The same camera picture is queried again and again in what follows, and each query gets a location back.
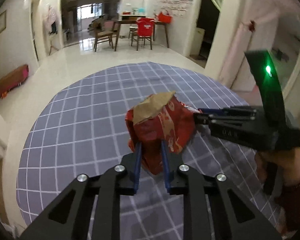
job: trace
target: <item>red bag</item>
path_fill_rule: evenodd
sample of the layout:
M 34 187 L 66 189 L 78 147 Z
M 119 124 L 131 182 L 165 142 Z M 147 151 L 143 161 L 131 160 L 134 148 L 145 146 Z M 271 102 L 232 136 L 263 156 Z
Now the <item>red bag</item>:
M 167 11 L 167 14 L 163 14 L 163 12 L 161 11 L 158 15 L 158 20 L 159 20 L 159 22 L 170 23 L 172 20 L 172 16 L 169 15 L 168 11 Z
M 167 92 L 150 95 L 126 114 L 126 124 L 131 137 L 128 145 L 134 151 L 136 143 L 142 142 L 142 165 L 154 175 L 162 171 L 161 141 L 165 140 L 169 150 L 179 154 L 195 130 L 193 113 L 173 94 L 174 92 Z M 159 108 L 160 103 L 163 107 L 147 118 L 152 110 Z

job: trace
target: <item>wall writing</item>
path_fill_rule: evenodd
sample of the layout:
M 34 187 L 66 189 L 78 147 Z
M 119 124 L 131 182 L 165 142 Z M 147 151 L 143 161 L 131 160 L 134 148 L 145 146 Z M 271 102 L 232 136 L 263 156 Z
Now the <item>wall writing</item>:
M 157 0 L 156 11 L 167 10 L 170 15 L 184 17 L 192 4 L 193 0 Z

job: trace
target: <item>human hand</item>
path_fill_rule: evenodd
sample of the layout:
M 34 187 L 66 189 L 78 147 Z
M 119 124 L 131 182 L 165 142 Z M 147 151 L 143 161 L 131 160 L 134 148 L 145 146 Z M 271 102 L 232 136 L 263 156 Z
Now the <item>human hand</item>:
M 290 151 L 257 152 L 255 155 L 257 176 L 261 182 L 266 181 L 267 162 L 272 162 L 283 168 L 283 183 L 285 186 L 296 186 L 300 183 L 300 148 Z

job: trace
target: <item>red basket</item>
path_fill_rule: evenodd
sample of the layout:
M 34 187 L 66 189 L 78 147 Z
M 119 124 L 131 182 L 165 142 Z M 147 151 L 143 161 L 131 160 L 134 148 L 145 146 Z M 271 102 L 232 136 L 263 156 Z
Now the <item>red basket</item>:
M 150 37 L 153 32 L 154 20 L 152 18 L 140 18 L 136 21 L 138 24 L 138 35 Z
M 170 23 L 172 20 L 172 16 L 169 15 L 169 12 L 167 11 L 166 14 L 164 14 L 162 11 L 158 15 L 159 22 L 163 23 Z

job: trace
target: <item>green led light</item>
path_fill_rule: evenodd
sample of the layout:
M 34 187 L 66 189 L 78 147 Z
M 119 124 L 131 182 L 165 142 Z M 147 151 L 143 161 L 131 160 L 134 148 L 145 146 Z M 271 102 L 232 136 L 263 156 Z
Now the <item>green led light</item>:
M 266 71 L 268 72 L 269 76 L 272 77 L 272 74 L 271 74 L 271 67 L 268 65 L 266 66 Z

